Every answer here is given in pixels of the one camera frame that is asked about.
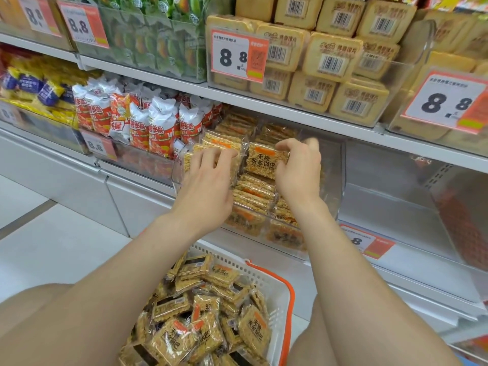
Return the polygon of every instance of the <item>white plastic basket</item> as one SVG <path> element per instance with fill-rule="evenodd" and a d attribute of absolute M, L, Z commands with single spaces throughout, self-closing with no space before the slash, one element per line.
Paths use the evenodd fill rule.
<path fill-rule="evenodd" d="M 286 365 L 290 348 L 291 315 L 295 303 L 295 292 L 291 284 L 272 272 L 203 240 L 193 244 L 189 252 L 190 254 L 211 253 L 215 263 L 240 270 L 241 275 L 247 276 L 257 285 L 266 297 L 269 327 L 272 330 L 266 358 L 272 366 Z"/>

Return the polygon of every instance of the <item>red and white price tag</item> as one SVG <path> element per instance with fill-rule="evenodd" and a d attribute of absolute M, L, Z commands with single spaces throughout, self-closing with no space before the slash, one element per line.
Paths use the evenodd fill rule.
<path fill-rule="evenodd" d="M 92 153 L 99 154 L 106 158 L 117 159 L 115 149 L 111 139 L 104 138 L 102 135 L 94 134 L 89 131 L 81 130 L 83 139 Z"/>
<path fill-rule="evenodd" d="M 19 0 L 19 4 L 32 30 L 61 36 L 47 0 Z"/>
<path fill-rule="evenodd" d="M 70 35 L 75 42 L 88 43 L 109 49 L 107 36 L 95 5 L 57 0 Z"/>
<path fill-rule="evenodd" d="M 395 245 L 393 241 L 366 233 L 343 223 L 341 223 L 341 228 L 358 251 L 376 260 L 380 259 Z"/>
<path fill-rule="evenodd" d="M 19 123 L 22 119 L 19 110 L 11 104 L 0 101 L 0 118 L 7 123 Z"/>
<path fill-rule="evenodd" d="M 403 116 L 477 134 L 488 123 L 488 80 L 433 70 Z"/>
<path fill-rule="evenodd" d="M 212 30 L 212 72 L 263 82 L 269 40 Z"/>

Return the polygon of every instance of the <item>barcode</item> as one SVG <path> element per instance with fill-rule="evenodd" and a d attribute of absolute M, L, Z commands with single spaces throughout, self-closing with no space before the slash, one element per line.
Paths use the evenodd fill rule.
<path fill-rule="evenodd" d="M 322 90 L 314 90 L 311 88 L 307 88 L 305 92 L 305 100 L 313 101 L 317 104 L 323 104 L 322 100 L 324 98 L 324 92 Z"/>
<path fill-rule="evenodd" d="M 395 22 L 396 19 L 382 18 L 376 16 L 373 26 L 371 27 L 371 32 L 391 36 Z"/>
<path fill-rule="evenodd" d="M 383 63 L 383 59 L 379 55 L 364 53 L 359 66 L 368 71 L 378 72 Z"/>
<path fill-rule="evenodd" d="M 352 15 L 350 12 L 336 11 L 334 13 L 334 19 L 332 25 L 334 27 L 349 29 L 349 23 L 351 23 Z"/>
<path fill-rule="evenodd" d="M 285 15 L 292 17 L 303 17 L 303 12 L 305 9 L 305 1 L 303 0 L 288 0 L 286 5 Z"/>
<path fill-rule="evenodd" d="M 268 50 L 268 60 L 284 63 L 286 59 L 286 47 L 271 45 Z"/>
<path fill-rule="evenodd" d="M 338 74 L 342 71 L 344 65 L 344 58 L 322 54 L 320 59 L 319 71 Z"/>
<path fill-rule="evenodd" d="M 368 103 L 365 101 L 347 99 L 342 110 L 344 112 L 349 112 L 352 114 L 356 114 L 358 116 L 363 116 L 364 110 L 366 109 L 367 106 Z"/>
<path fill-rule="evenodd" d="M 279 95 L 281 93 L 281 81 L 265 78 L 263 82 L 263 90 Z"/>

